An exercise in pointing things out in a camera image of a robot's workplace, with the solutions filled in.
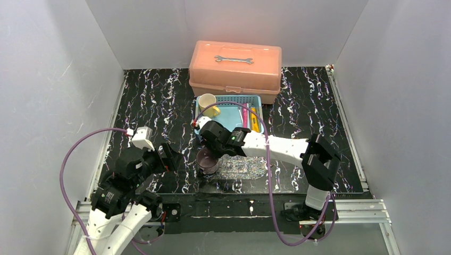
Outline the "clear plastic tray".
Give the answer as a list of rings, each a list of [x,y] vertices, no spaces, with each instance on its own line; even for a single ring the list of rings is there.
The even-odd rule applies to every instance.
[[[224,155],[214,175],[224,180],[256,180],[267,174],[266,161],[262,157]]]

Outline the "purple mug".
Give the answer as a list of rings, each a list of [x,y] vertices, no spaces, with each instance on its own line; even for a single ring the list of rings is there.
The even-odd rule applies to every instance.
[[[219,158],[207,148],[203,148],[197,153],[196,163],[204,174],[214,174],[220,166]]]

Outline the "light blue plastic basket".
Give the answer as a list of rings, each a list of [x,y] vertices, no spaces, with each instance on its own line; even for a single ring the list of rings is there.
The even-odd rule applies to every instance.
[[[198,119],[203,116],[203,111],[199,110],[198,107],[198,97],[196,98],[196,109],[195,117]],[[250,114],[252,114],[251,108],[255,107],[257,109],[257,117],[260,120],[263,118],[262,114],[262,101],[260,96],[257,95],[217,95],[216,103],[210,105],[217,106],[221,110],[221,114],[211,118],[222,124],[229,131],[233,131],[236,127],[243,128],[243,117],[241,109],[244,107],[248,110],[249,116],[249,129],[250,126]],[[260,133],[263,132],[263,124],[260,122]]]

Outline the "yellow mug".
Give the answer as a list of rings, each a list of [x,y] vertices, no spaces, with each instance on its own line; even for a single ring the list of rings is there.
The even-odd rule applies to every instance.
[[[198,97],[198,107],[203,111],[203,115],[209,118],[216,117],[221,114],[221,110],[217,106],[211,106],[216,103],[216,97],[211,93],[205,93]]]

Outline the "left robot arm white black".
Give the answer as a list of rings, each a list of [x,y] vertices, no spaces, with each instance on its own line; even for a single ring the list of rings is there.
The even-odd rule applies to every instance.
[[[164,232],[167,212],[156,193],[136,190],[153,174],[175,172],[183,155],[168,143],[162,152],[149,146],[130,147],[117,158],[115,169],[99,184],[91,201],[87,234],[75,254],[121,254],[135,235],[150,221],[160,223]]]

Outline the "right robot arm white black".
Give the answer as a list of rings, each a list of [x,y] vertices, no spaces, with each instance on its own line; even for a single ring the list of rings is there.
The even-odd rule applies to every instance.
[[[208,117],[201,117],[195,125],[202,143],[216,158],[223,155],[264,157],[301,168],[308,182],[305,201],[281,212],[292,221],[321,218],[328,194],[335,185],[341,156],[319,134],[309,139],[287,139],[265,136],[244,127],[229,131]]]

